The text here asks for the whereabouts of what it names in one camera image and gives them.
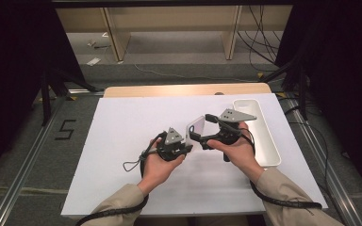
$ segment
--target sleeve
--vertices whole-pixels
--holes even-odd
[[[125,185],[112,196],[101,202],[92,213],[105,211],[108,209],[132,207],[140,204],[143,201],[143,194],[140,188],[136,185]],[[98,218],[87,221],[82,226],[128,226],[133,225],[135,219],[140,215],[141,210],[113,217]]]
[[[276,168],[269,168],[257,181],[257,189],[271,198],[292,201],[312,202],[310,197],[286,175]],[[342,225],[320,209],[296,209],[263,202],[271,222],[277,225]]]

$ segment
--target person's right hand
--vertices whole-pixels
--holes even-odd
[[[242,134],[248,138],[251,138],[248,125],[245,122],[239,123],[239,129],[242,129]],[[252,145],[243,137],[240,137],[237,142],[226,145],[218,140],[211,139],[207,142],[207,145],[213,149],[224,152],[230,161],[237,166],[249,179],[256,184],[261,173],[264,171],[262,167],[255,160]]]

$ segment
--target metal frame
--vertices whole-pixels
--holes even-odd
[[[290,107],[296,107],[298,102],[296,100],[288,101]],[[293,116],[296,121],[299,123],[309,124],[308,121],[305,121],[301,114],[297,111],[293,111]],[[326,163],[326,152],[319,143],[319,140],[316,138],[313,130],[310,126],[300,126],[302,133],[304,134],[306,141],[308,142],[311,151],[313,152],[316,160],[318,161],[321,170],[325,173],[325,163]],[[357,212],[357,208],[355,207],[352,199],[349,197],[348,192],[343,187],[342,183],[337,177],[337,174],[331,164],[331,162],[327,161],[327,182],[329,188],[337,200],[337,204],[339,205],[339,209],[342,212],[342,215],[345,217],[346,223],[348,225],[362,225],[362,219]]]
[[[46,140],[47,134],[50,132],[53,122],[55,121],[56,114],[61,109],[65,102],[65,97],[57,97],[53,106],[53,113],[50,120],[42,127],[38,133],[37,138],[34,141],[27,157],[25,158],[22,167],[16,175],[13,183],[11,184],[8,192],[0,203],[0,226],[5,225],[8,216],[13,209],[14,204],[17,201],[17,198],[20,195],[23,185],[32,170],[34,163],[41,152],[43,144]]]

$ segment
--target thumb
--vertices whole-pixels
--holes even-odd
[[[219,151],[224,151],[224,148],[227,146],[221,142],[219,142],[218,140],[215,139],[210,139],[207,141],[207,145],[210,146],[213,149],[217,149]]]
[[[175,158],[172,163],[174,164],[175,167],[178,167],[185,159],[185,155],[181,154],[179,155],[177,158]]]

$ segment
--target table surface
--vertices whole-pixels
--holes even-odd
[[[231,95],[233,90],[242,89],[243,86],[246,92],[253,87],[264,89],[261,94]],[[173,96],[174,92],[169,88],[174,86],[108,89],[106,96],[114,96],[114,91],[120,90],[122,95],[100,100],[61,215],[83,217],[123,184],[137,183],[140,180],[139,171],[135,169],[125,172],[123,162],[136,160],[146,148],[146,140],[168,126],[183,131],[186,121],[194,120],[197,114],[199,116],[202,113],[223,111],[225,107],[232,107],[232,102],[236,99],[254,99],[260,103],[274,144],[282,158],[278,169],[326,208],[326,202],[283,111],[274,94],[266,93],[269,90],[266,86],[185,85],[187,96]],[[183,85],[177,87],[179,91],[176,93],[181,94]],[[151,93],[153,97],[149,97],[148,90],[152,88],[155,88]],[[213,95],[213,92],[218,91],[229,95]],[[263,211],[262,202],[253,193],[247,178],[232,164],[223,162],[220,152],[194,150],[169,180],[151,193],[150,201],[141,215],[177,217],[253,214]]]

